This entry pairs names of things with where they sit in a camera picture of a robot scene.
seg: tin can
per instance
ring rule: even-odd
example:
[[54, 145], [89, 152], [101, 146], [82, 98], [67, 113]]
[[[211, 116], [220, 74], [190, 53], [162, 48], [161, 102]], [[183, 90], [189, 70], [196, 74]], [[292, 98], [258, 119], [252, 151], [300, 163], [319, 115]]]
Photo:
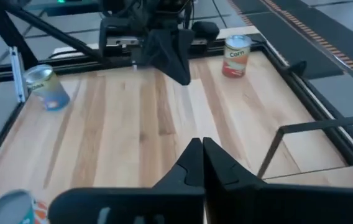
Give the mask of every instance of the tin can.
[[27, 86], [43, 102], [46, 110], [59, 110], [69, 103], [70, 97], [51, 66], [34, 66], [25, 72], [24, 78]]
[[232, 35], [225, 40], [224, 63], [222, 73], [229, 78], [245, 75], [249, 59], [251, 38], [245, 35]]
[[0, 197], [0, 224], [49, 224], [48, 207], [26, 190], [13, 190]]

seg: tiled floor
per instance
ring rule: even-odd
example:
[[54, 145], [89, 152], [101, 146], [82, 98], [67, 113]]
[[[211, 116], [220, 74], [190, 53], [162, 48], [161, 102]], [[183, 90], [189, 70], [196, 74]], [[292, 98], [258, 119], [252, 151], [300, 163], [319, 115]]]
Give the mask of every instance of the tiled floor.
[[[344, 26], [353, 30], [353, 2], [341, 3], [340, 0], [302, 0], [310, 6], [317, 7], [320, 11], [327, 14], [329, 17], [337, 20]], [[56, 0], [33, 0], [31, 5], [55, 3]], [[215, 22], [219, 28], [225, 27], [240, 27], [246, 26], [242, 19], [235, 13], [233, 8], [227, 3], [226, 0], [214, 0], [218, 7], [219, 13], [223, 16], [223, 21], [219, 17], [216, 7], [212, 0], [198, 0], [195, 5], [195, 20], [196, 21], [212, 21]], [[40, 15], [42, 19], [51, 25], [59, 28], [64, 32], [68, 32], [71, 36], [92, 44], [98, 42], [98, 27], [101, 20], [99, 13], [90, 14], [78, 14], [74, 16], [57, 16], [48, 17], [46, 14], [41, 15], [40, 10], [32, 11], [36, 16]], [[51, 36], [46, 35], [41, 30], [38, 30], [30, 25], [26, 24], [18, 18], [12, 17], [18, 30], [25, 36], [27, 44], [31, 47], [34, 54], [38, 59], [45, 59], [51, 55], [53, 50], [57, 47], [65, 47], [66, 44], [54, 39]], [[9, 57], [7, 56], [7, 46], [0, 37], [0, 63], [9, 63]], [[336, 87], [332, 90], [330, 86], [337, 85], [337, 83], [346, 83], [347, 85], [353, 85], [353, 81], [349, 81], [349, 77], [341, 76], [335, 80], [315, 80], [313, 84], [319, 89], [324, 87], [324, 94], [329, 95], [330, 99], [335, 101], [338, 105], [341, 100], [341, 95], [346, 93], [343, 88]], [[16, 104], [14, 95], [11, 94], [13, 91], [12, 83], [4, 83], [0, 85], [0, 129], [3, 122], [9, 116]], [[343, 110], [343, 114], [353, 115], [349, 110], [352, 107], [340, 106]]]

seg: gray floor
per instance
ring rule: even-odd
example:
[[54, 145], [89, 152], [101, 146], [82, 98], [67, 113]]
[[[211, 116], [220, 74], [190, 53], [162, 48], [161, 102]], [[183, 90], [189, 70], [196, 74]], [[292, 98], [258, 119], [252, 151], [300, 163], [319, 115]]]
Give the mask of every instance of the gray floor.
[[[195, 5], [195, 21], [212, 21], [220, 28], [246, 26], [226, 0], [214, 0], [223, 20], [212, 0], [198, 0]], [[317, 7], [329, 17], [353, 30], [353, 2], [326, 5], [341, 0], [302, 0], [310, 6]], [[33, 0], [31, 4], [55, 3], [56, 0]], [[32, 11], [40, 15], [41, 11]], [[98, 28], [101, 16], [98, 13], [79, 14], [74, 16], [48, 17], [42, 14], [41, 18], [71, 36], [87, 44], [98, 42]], [[57, 47], [66, 45], [51, 36], [46, 35], [26, 24], [18, 18], [12, 17], [18, 30], [24, 35], [27, 44], [38, 59], [48, 58]], [[0, 37], [0, 64], [9, 63], [7, 46]], [[348, 75], [312, 80], [312, 84], [339, 109], [345, 116], [353, 116], [353, 79]], [[12, 83], [0, 84], [0, 130], [16, 105]]]

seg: wooden table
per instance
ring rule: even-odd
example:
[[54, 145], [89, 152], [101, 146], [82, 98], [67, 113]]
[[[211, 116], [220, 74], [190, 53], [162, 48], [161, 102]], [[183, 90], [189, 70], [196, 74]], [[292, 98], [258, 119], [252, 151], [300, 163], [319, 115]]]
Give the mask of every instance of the wooden table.
[[[204, 136], [256, 173], [279, 126], [313, 118], [261, 52], [241, 79], [224, 77], [221, 65], [222, 57], [192, 60], [189, 86], [152, 68], [62, 77], [70, 104], [48, 112], [30, 97], [1, 146], [0, 195], [27, 189], [50, 203], [73, 187], [151, 187]], [[344, 166], [322, 131], [296, 133], [265, 177]]]

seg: black metal frame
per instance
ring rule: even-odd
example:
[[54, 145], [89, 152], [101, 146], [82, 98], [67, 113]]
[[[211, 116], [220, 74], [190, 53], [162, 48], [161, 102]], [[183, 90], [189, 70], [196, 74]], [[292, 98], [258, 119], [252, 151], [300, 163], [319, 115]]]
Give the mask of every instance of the black metal frame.
[[[19, 17], [20, 19], [32, 24], [33, 26], [41, 29], [44, 32], [49, 33], [58, 40], [70, 45], [71, 47], [77, 49], [85, 55], [77, 57], [67, 57], [67, 58], [55, 58], [48, 59], [43, 61], [37, 61], [37, 59], [32, 56], [31, 49], [27, 46], [23, 37], [15, 28], [14, 24], [6, 14], [6, 10], [12, 13], [13, 15]], [[25, 62], [25, 68], [29, 68], [38, 63], [49, 64], [54, 68], [54, 71], [59, 75], [65, 75], [69, 73], [81, 73], [94, 70], [103, 70], [117, 67], [128, 67], [131, 66], [130, 56], [131, 53], [127, 49], [116, 51], [116, 55], [110, 54], [113, 56], [111, 58], [102, 58], [97, 51], [87, 47], [80, 40], [77, 40], [73, 37], [64, 34], [62, 31], [57, 28], [47, 24], [44, 21], [41, 21], [38, 17], [26, 12], [25, 10], [15, 7], [11, 4], [4, 3], [0, 4], [0, 35], [7, 43], [8, 46], [16, 46], [22, 54], [22, 57]], [[296, 73], [300, 76], [302, 70], [294, 70], [296, 66], [286, 67], [276, 55], [276, 53], [270, 48], [266, 40], [261, 34], [251, 34], [249, 35], [255, 42], [252, 46], [252, 51], [261, 51], [266, 57], [270, 60], [272, 65], [276, 68], [279, 74], [282, 76], [287, 85], [292, 89], [294, 94], [299, 98], [305, 108], [309, 111], [312, 117], [315, 120], [327, 120], [329, 117], [327, 114], [319, 107], [318, 103], [312, 99], [307, 90], [304, 89], [302, 84], [298, 83], [296, 78], [292, 75]], [[210, 57], [214, 55], [222, 55], [224, 50], [224, 40], [219, 39], [210, 43], [207, 47], [203, 46], [192, 46], [190, 49], [190, 58], [200, 58], [200, 57]], [[12, 80], [12, 68], [10, 65], [0, 65], [0, 82], [11, 81]], [[17, 110], [12, 113], [12, 116], [9, 118], [3, 131], [0, 134], [0, 145], [4, 140], [7, 132], [10, 130], [13, 122], [17, 118], [17, 115], [20, 112], [20, 109], [23, 107], [22, 104], [19, 104]], [[279, 141], [280, 135], [283, 135], [286, 127], [281, 127], [275, 137], [274, 144], [270, 148], [269, 156], [267, 160], [264, 161], [263, 166], [266, 167], [266, 163], [270, 162], [269, 157], [271, 158], [272, 153], [274, 154], [275, 144]], [[353, 144], [346, 139], [346, 137], [341, 133], [337, 128], [326, 128], [324, 129], [327, 137], [333, 142], [333, 144], [339, 149], [342, 156], [345, 158], [346, 162], [353, 166]]]

